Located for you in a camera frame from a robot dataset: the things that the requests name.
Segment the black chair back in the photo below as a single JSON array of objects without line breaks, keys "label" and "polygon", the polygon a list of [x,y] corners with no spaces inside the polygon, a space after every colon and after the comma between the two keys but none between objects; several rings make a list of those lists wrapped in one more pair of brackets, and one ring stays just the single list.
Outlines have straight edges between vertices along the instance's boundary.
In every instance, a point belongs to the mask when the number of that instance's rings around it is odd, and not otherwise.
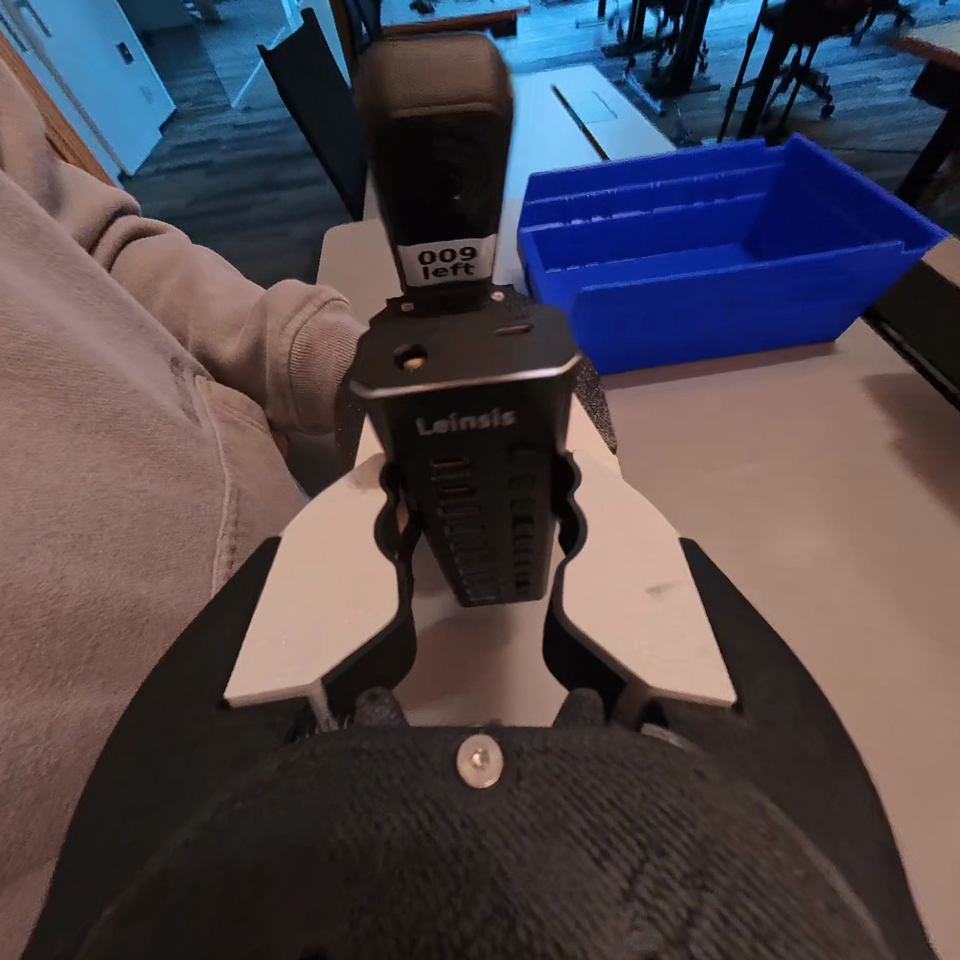
[{"label": "black chair back", "polygon": [[368,163],[354,94],[315,11],[272,48],[258,51],[275,89],[353,221],[364,217]]}]

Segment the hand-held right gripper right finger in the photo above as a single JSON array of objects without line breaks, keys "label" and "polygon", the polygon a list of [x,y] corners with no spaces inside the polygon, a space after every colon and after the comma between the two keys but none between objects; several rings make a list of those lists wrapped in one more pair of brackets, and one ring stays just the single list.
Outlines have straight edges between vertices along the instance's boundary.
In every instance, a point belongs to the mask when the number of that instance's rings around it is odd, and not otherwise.
[{"label": "hand-held right gripper right finger", "polygon": [[594,690],[607,712],[644,712],[656,700],[732,708],[735,685],[680,535],[590,453],[566,453],[557,472],[549,673],[568,691]]}]

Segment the person's left forearm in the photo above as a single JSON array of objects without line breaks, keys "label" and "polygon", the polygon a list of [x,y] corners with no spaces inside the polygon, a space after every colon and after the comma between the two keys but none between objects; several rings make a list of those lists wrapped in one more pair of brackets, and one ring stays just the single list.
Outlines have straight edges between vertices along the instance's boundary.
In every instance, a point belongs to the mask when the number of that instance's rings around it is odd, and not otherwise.
[{"label": "person's left forearm", "polygon": [[287,279],[268,288],[182,231],[132,214],[93,257],[212,378],[281,432],[334,430],[338,390],[363,333],[347,299]]}]

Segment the dark side table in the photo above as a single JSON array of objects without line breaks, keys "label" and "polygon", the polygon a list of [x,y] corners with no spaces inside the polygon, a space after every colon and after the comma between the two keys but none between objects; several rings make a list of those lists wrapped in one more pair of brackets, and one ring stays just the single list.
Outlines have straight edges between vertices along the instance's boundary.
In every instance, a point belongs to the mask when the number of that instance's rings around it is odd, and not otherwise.
[{"label": "dark side table", "polygon": [[920,210],[934,204],[935,196],[958,186],[959,19],[911,28],[893,46],[923,61],[911,96],[943,111],[939,126],[895,192],[897,198]]}]

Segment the blue plastic bin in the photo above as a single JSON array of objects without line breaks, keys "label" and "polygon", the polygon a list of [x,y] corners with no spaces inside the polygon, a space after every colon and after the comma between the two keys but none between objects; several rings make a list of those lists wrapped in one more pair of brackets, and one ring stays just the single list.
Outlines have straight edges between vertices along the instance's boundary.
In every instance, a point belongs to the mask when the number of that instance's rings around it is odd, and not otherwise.
[{"label": "blue plastic bin", "polygon": [[517,246],[606,376],[833,342],[947,236],[795,134],[531,174]]}]

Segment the black desk frame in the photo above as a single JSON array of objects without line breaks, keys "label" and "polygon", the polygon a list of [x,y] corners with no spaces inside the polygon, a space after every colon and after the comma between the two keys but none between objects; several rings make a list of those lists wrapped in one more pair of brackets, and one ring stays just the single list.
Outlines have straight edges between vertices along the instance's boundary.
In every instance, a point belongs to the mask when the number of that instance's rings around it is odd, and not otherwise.
[{"label": "black desk frame", "polygon": [[713,93],[704,81],[710,49],[706,27],[714,1],[599,2],[597,16],[613,32],[601,47],[605,59],[623,60],[621,81],[656,109],[664,100]]}]

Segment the black multi-port usb hub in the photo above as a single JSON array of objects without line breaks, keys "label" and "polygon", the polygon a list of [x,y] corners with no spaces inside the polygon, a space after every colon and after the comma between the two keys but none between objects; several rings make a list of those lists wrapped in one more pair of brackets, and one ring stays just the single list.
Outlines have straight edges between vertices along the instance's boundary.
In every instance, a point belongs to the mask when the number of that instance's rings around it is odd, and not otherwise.
[{"label": "black multi-port usb hub", "polygon": [[349,389],[462,606],[539,600],[582,359],[567,317],[519,294],[405,305],[372,317]]}]

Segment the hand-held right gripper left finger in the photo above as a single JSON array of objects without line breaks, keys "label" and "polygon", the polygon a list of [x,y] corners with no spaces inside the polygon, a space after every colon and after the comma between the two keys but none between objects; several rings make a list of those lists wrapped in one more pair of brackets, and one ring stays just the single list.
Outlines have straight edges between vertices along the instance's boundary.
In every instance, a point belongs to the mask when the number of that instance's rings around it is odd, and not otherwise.
[{"label": "hand-held right gripper left finger", "polygon": [[376,453],[284,530],[223,691],[232,708],[303,698],[353,712],[414,666],[412,549],[390,463]]}]

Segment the white cabinet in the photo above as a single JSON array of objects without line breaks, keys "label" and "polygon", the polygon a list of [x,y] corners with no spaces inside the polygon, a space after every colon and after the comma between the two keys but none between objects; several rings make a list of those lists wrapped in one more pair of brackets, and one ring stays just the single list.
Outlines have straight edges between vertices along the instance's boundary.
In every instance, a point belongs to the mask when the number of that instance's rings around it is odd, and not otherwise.
[{"label": "white cabinet", "polygon": [[176,106],[116,1],[3,1],[2,37],[113,177],[138,173]]}]

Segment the black office chair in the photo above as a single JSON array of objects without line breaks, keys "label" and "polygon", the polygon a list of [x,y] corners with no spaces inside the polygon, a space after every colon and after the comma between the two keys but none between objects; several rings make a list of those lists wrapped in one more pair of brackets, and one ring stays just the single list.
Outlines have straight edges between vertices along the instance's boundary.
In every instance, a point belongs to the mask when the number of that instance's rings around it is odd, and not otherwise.
[{"label": "black office chair", "polygon": [[[838,3],[830,1],[761,3],[747,38],[736,79],[726,99],[724,117],[716,142],[726,138],[738,97],[744,90],[751,90],[751,96],[740,122],[736,136],[738,139],[753,137],[758,127],[769,121],[777,99],[788,93],[786,106],[776,128],[781,133],[786,128],[786,121],[802,89],[809,90],[821,103],[822,120],[833,117],[834,94],[829,77],[815,70],[812,62],[823,42],[843,32],[838,20],[838,10]],[[754,48],[763,31],[770,34],[767,53],[759,73],[753,78],[747,78]]]}]

